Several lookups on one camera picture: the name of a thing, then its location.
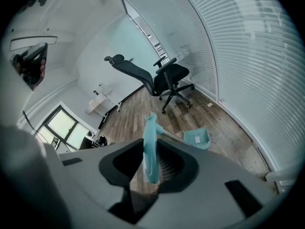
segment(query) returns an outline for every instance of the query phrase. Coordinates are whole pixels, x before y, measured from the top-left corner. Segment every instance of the window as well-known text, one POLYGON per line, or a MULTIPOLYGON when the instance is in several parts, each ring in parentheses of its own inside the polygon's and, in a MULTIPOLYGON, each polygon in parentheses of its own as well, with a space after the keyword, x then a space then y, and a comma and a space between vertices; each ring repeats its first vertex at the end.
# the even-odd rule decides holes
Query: window
POLYGON ((59 106, 36 132, 44 143, 51 144, 60 152, 78 150, 89 129, 80 124, 59 106))

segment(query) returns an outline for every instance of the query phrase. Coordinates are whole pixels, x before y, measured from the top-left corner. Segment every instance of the office chair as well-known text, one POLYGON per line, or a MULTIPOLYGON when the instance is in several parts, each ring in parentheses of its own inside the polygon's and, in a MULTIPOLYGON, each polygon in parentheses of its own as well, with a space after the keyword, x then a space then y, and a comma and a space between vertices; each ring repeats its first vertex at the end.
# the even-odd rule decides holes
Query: office chair
POLYGON ((168 96, 166 103, 162 108, 162 114, 166 113, 165 108, 174 96, 181 98, 186 102, 186 107, 191 108, 192 105, 190 101, 179 94, 179 92, 189 87, 194 90, 194 85, 189 84, 179 88, 177 87, 179 84, 178 82, 190 73, 189 70, 185 67, 175 64, 177 61, 176 58, 171 59, 169 62, 162 66, 161 61, 163 59, 165 59, 165 57, 162 57, 154 64, 154 66, 159 66, 159 69, 156 71, 157 76, 155 77, 154 81, 149 72, 136 66, 128 60, 124 60, 124 56, 121 54, 117 54, 114 57, 107 56, 104 60, 109 61, 114 69, 141 81, 151 96, 158 96, 159 100, 162 100, 163 96, 168 96))

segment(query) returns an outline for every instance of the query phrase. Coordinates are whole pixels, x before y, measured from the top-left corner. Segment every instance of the window pane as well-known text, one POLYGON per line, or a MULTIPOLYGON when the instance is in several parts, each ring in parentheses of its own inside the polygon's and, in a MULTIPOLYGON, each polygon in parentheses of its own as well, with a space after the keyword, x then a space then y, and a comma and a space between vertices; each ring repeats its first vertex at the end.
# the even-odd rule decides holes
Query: window pane
POLYGON ((55 117, 48 123, 59 136, 65 138, 69 129, 74 125, 75 121, 72 120, 67 114, 60 110, 55 117))
POLYGON ((48 143, 52 144, 53 138, 55 137, 46 127, 42 127, 38 133, 37 133, 38 138, 43 142, 43 143, 48 143))
POLYGON ((73 147, 79 149, 81 147, 82 140, 88 133, 88 129, 81 124, 77 124, 73 132, 68 138, 68 143, 71 144, 73 147))

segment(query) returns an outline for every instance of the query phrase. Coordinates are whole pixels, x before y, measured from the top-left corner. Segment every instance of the wire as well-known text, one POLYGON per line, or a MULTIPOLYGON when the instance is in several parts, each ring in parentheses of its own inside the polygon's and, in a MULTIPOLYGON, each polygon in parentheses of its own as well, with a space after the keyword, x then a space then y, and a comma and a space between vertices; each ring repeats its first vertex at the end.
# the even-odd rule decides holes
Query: wire
POLYGON ((24 115, 24 118, 26 119, 26 121, 29 123, 29 125, 30 125, 30 127, 33 129, 33 131, 35 132, 35 133, 38 133, 39 135, 36 135, 39 139, 40 139, 40 135, 43 137, 43 139, 47 142, 47 143, 49 143, 48 142, 48 140, 42 135, 42 134, 40 134, 38 131, 36 131, 35 130, 35 128, 32 126, 32 124, 30 123, 30 121, 29 121, 29 119, 28 119, 28 117, 27 117, 27 115, 26 115, 26 113, 24 112, 24 111, 22 111, 22 113, 23 113, 23 115, 24 115))

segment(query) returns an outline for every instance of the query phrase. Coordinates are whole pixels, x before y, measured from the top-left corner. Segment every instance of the black cable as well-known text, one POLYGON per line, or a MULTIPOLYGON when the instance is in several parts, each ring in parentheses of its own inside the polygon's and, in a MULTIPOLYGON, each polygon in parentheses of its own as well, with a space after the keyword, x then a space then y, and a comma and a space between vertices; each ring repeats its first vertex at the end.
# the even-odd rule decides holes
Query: black cable
POLYGON ((35 132, 35 133, 37 133, 38 131, 36 131, 35 130, 35 128, 32 126, 32 124, 30 123, 30 121, 29 121, 29 119, 28 119, 28 117, 27 117, 27 115, 26 115, 26 113, 24 112, 24 111, 22 111, 22 113, 23 113, 23 115, 24 115, 24 118, 26 119, 26 121, 29 123, 29 125, 30 125, 30 127, 33 129, 33 131, 35 132))

